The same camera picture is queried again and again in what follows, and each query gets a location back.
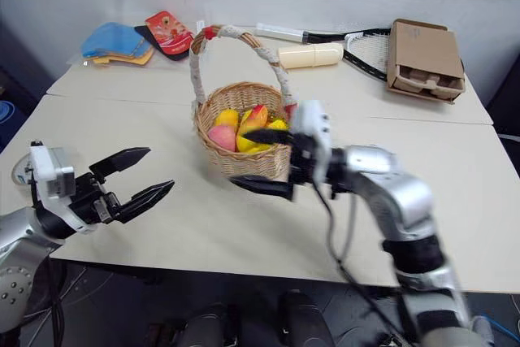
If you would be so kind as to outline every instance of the wicker basket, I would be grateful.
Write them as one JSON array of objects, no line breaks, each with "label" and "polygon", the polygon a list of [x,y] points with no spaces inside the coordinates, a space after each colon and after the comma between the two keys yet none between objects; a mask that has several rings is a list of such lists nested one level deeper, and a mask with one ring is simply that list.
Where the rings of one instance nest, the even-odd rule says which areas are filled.
[{"label": "wicker basket", "polygon": [[[255,49],[261,57],[270,60],[270,65],[275,70],[284,95],[270,85],[242,81],[216,89],[206,99],[202,88],[198,58],[207,41],[213,37],[238,38]],[[225,176],[250,174],[274,179],[287,175],[290,148],[286,145],[273,145],[268,150],[256,154],[243,154],[225,150],[207,136],[217,115],[225,109],[234,109],[242,116],[248,109],[263,104],[267,106],[270,115],[287,119],[284,108],[294,105],[295,102],[288,92],[287,78],[285,77],[287,74],[273,56],[273,53],[263,48],[262,44],[252,34],[232,26],[210,26],[198,33],[193,40],[190,50],[190,68],[197,97],[193,120],[210,162],[219,166],[220,171]]]}]

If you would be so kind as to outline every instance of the basket handle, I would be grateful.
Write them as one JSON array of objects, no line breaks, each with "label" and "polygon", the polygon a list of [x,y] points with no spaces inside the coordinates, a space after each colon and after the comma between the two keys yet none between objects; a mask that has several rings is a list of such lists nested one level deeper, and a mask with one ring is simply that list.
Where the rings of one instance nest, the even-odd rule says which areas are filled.
[{"label": "basket handle", "polygon": [[260,41],[253,34],[231,25],[223,26],[214,24],[207,28],[203,28],[193,39],[192,45],[189,49],[189,67],[197,104],[200,106],[206,101],[206,94],[202,87],[199,56],[204,51],[206,43],[214,37],[237,38],[251,46],[261,59],[266,60],[269,65],[271,65],[281,88],[284,109],[290,118],[293,109],[297,105],[297,100],[290,91],[288,85],[288,74],[281,66],[278,54],[275,51],[262,46]]}]

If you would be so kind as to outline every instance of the red package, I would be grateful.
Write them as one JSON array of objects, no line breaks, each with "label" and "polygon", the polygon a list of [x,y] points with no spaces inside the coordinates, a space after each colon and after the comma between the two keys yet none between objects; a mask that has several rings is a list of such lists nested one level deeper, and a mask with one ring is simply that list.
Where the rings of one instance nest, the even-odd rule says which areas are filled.
[{"label": "red package", "polygon": [[168,11],[160,11],[146,20],[164,54],[180,54],[189,50],[193,34]]}]

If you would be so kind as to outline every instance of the white bottle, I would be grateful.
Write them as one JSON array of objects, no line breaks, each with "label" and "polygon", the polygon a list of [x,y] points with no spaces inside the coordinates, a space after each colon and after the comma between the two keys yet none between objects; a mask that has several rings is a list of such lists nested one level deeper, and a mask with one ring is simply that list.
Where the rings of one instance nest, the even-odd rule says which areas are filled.
[{"label": "white bottle", "polygon": [[303,46],[289,46],[278,49],[282,67],[317,67],[338,63],[343,57],[343,45],[337,42]]}]

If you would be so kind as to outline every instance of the floor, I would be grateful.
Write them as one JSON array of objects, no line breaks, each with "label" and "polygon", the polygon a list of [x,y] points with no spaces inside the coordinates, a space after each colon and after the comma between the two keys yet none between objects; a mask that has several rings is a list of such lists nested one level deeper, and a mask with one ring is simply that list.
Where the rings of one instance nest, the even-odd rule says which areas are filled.
[{"label": "floor", "polygon": [[[84,266],[68,263],[67,269],[65,288]],[[142,269],[129,267],[124,271],[136,274]],[[336,338],[336,345],[377,346],[384,334],[379,319],[347,284],[194,271],[153,271],[143,275],[146,277],[87,267],[63,300],[66,319],[63,346],[142,346],[149,323],[186,319],[195,310],[217,301],[237,304],[240,308],[241,345],[277,346],[280,343],[275,334],[276,302],[281,293],[292,288],[299,288],[314,299]],[[383,311],[399,323],[396,299],[388,297],[394,292],[377,289],[373,293],[378,293]],[[510,295],[471,293],[468,302],[474,314],[486,314],[517,333],[520,313]],[[23,347],[28,346],[41,318],[23,328]],[[495,332],[495,338],[497,346],[518,345],[499,332]],[[50,345],[52,329],[48,321],[31,346]]]}]

